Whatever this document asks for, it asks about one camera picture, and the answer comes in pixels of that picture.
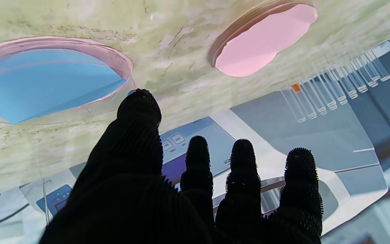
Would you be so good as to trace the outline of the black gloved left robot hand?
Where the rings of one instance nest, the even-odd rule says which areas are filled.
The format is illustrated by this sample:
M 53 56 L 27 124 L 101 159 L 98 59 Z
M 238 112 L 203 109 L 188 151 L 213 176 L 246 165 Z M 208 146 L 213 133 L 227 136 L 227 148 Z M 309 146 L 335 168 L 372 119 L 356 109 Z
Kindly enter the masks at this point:
M 66 205 L 41 244 L 320 244 L 322 198 L 310 150 L 287 156 L 280 205 L 261 212 L 261 179 L 249 140 L 237 140 L 226 195 L 213 213 L 213 176 L 204 137 L 189 141 L 177 190 L 161 173 L 161 112 L 132 91 L 93 148 Z

